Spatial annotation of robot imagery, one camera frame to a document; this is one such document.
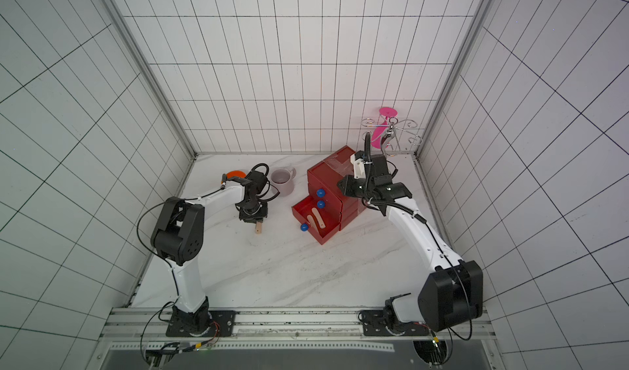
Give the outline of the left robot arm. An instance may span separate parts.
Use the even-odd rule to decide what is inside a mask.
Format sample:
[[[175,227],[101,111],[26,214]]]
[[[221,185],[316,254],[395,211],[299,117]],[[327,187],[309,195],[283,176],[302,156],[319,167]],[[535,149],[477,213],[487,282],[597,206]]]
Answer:
[[[255,165],[244,177],[225,174],[218,189],[192,198],[171,197],[162,205],[151,235],[151,246],[158,258],[170,267],[177,299],[173,316],[193,334],[200,334],[211,325],[208,299],[201,287],[198,254],[204,242],[205,221],[224,209],[234,207],[240,221],[255,224],[261,232],[268,216],[265,199],[271,188],[269,165]]]

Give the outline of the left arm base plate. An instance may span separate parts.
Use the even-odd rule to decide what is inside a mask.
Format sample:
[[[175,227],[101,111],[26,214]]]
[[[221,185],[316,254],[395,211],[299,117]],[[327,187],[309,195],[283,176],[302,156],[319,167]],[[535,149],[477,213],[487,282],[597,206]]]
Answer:
[[[167,337],[230,337],[233,333],[236,312],[232,310],[202,310],[187,314],[175,309],[168,322]]]

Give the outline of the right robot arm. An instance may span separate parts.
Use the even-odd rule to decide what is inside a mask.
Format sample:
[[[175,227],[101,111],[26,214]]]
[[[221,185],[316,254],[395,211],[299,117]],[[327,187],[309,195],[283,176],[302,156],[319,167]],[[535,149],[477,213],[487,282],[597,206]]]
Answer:
[[[386,217],[417,251],[423,267],[419,292],[386,301],[387,328],[395,333],[400,325],[419,323],[440,332],[481,317],[483,271],[479,265],[463,260],[433,230],[406,185],[394,183],[385,155],[361,150],[350,162],[353,173],[337,184],[342,194]]]

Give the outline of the peach knife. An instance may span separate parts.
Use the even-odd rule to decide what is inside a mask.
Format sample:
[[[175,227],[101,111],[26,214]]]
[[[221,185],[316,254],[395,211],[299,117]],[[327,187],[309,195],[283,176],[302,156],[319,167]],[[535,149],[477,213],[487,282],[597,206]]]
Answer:
[[[312,209],[312,213],[316,217],[316,220],[317,220],[317,222],[319,224],[319,227],[320,228],[326,228],[326,224],[325,224],[324,219],[322,218],[319,210],[317,208],[313,208]]]
[[[307,220],[308,220],[308,223],[309,223],[310,227],[312,227],[313,229],[317,229],[317,223],[315,222],[315,219],[313,218],[312,215],[308,215],[307,216]]]

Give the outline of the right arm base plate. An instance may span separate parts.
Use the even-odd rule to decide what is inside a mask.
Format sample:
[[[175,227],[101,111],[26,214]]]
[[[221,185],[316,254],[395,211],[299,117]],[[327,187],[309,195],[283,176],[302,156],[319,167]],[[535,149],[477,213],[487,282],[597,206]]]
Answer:
[[[362,310],[358,313],[366,337],[428,337],[427,327],[417,322],[401,322],[390,310]]]

